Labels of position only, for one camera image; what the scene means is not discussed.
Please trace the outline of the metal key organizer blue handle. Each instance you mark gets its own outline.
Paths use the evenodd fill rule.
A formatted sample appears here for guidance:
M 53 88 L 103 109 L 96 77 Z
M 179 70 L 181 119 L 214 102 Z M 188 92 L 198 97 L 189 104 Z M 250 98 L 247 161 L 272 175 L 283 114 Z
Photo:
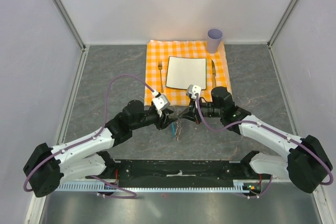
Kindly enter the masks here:
M 171 106 L 170 109 L 172 111 L 179 111 L 180 113 L 182 112 L 182 108 L 179 106 Z M 182 119 L 178 119 L 173 122 L 171 124 L 171 128 L 173 132 L 173 137 L 178 142 L 182 131 Z

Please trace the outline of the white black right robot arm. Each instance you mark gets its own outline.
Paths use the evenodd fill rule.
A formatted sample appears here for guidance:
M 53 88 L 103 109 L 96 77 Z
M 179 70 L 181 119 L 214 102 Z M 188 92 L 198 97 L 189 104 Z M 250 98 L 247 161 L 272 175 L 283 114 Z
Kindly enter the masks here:
M 190 113 L 197 123 L 214 132 L 232 131 L 255 140 L 276 152 L 275 156 L 256 152 L 240 166 L 248 179 L 257 174 L 269 174 L 290 181 L 305 193 L 334 182 L 333 166 L 320 141 L 312 136 L 301 137 L 273 127 L 249 111 L 237 106 L 225 87 L 211 91 L 212 101 L 201 101 L 201 87 L 190 85 Z

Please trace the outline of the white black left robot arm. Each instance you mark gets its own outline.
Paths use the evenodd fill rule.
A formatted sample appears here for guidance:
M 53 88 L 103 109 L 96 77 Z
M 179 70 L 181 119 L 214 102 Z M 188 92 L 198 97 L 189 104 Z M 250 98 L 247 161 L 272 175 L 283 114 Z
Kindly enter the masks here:
M 24 166 L 24 191 L 43 197 L 72 180 L 92 175 L 111 178 L 115 165 L 108 149 L 130 139 L 136 129 L 155 125 L 161 130 L 177 119 L 178 114 L 160 98 L 148 109 L 141 101 L 132 100 L 113 119 L 86 136 L 52 147 L 38 145 Z

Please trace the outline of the white square plate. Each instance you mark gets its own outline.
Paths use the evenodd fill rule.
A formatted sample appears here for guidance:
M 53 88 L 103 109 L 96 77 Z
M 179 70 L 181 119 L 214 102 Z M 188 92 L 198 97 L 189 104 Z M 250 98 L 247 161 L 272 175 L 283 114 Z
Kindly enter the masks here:
M 167 66 L 166 87 L 186 90 L 191 84 L 207 86 L 206 58 L 181 58 L 170 56 Z

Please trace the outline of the gold knife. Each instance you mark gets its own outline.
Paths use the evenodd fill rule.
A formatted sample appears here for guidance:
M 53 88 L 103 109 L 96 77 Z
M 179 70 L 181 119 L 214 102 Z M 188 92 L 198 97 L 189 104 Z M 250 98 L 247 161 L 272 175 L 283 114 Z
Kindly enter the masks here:
M 216 67 L 215 67 L 215 63 L 212 60 L 212 83 L 213 83 L 213 88 L 215 88 L 217 86 L 216 84 Z

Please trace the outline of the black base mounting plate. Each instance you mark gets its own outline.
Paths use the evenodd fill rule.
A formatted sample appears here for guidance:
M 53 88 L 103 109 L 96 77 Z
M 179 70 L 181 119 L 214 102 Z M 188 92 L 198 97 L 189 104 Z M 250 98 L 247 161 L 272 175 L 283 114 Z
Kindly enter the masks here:
M 99 178 L 117 180 L 122 188 L 232 187 L 234 180 L 259 180 L 246 162 L 121 159 Z

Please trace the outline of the lilac plastic cup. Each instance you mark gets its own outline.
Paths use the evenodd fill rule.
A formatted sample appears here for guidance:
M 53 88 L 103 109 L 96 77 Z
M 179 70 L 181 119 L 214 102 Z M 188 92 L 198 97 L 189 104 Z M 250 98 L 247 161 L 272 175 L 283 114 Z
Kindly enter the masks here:
M 223 33 L 221 30 L 216 28 L 210 29 L 207 32 L 207 52 L 210 54 L 214 54 L 217 51 L 219 44 L 222 41 L 222 38 Z

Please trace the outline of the right aluminium frame post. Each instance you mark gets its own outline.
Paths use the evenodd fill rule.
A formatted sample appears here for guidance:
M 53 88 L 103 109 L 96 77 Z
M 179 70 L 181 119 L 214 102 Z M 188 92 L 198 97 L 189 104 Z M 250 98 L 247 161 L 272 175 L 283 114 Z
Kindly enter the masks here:
M 284 28 L 286 22 L 288 21 L 289 17 L 291 16 L 292 12 L 296 8 L 297 4 L 300 0 L 290 0 L 284 13 L 282 14 L 275 30 L 273 31 L 270 39 L 267 42 L 267 46 L 269 49 L 272 48 L 273 44 L 275 43 L 276 39 L 278 38 L 279 34 L 281 33 L 282 29 Z

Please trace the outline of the aluminium frame post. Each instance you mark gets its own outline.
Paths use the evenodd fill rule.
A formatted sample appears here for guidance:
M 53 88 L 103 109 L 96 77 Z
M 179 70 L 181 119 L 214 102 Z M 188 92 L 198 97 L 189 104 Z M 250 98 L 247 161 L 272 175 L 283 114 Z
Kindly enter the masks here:
M 288 21 L 289 17 L 291 16 L 292 12 L 296 8 L 297 4 L 300 0 L 290 0 L 284 13 L 282 14 L 275 30 L 273 31 L 270 39 L 267 42 L 267 46 L 269 49 L 272 48 L 273 44 L 275 43 L 276 39 L 278 38 L 279 34 L 281 33 L 282 29 L 284 28 L 286 22 Z
M 69 28 L 72 36 L 74 37 L 76 43 L 78 44 L 78 46 L 81 48 L 82 51 L 85 50 L 86 45 L 83 42 L 81 36 L 78 33 L 78 30 L 76 29 L 70 15 L 68 14 L 62 0 L 52 0 L 53 3 L 55 4 L 57 10 L 59 11 L 62 19 L 64 20 L 65 24 L 67 25 L 67 27 Z

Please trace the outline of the left aluminium frame post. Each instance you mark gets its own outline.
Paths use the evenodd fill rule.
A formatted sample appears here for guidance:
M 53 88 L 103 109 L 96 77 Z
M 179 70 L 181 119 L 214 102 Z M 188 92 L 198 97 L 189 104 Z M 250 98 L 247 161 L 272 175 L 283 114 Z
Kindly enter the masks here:
M 52 0 L 53 3 L 55 4 L 57 10 L 59 11 L 62 19 L 64 20 L 65 24 L 67 25 L 67 27 L 69 28 L 72 36 L 74 37 L 76 43 L 78 44 L 78 46 L 81 48 L 82 51 L 85 50 L 86 45 L 83 42 L 81 36 L 78 33 L 78 30 L 76 29 L 70 15 L 68 14 L 62 0 Z

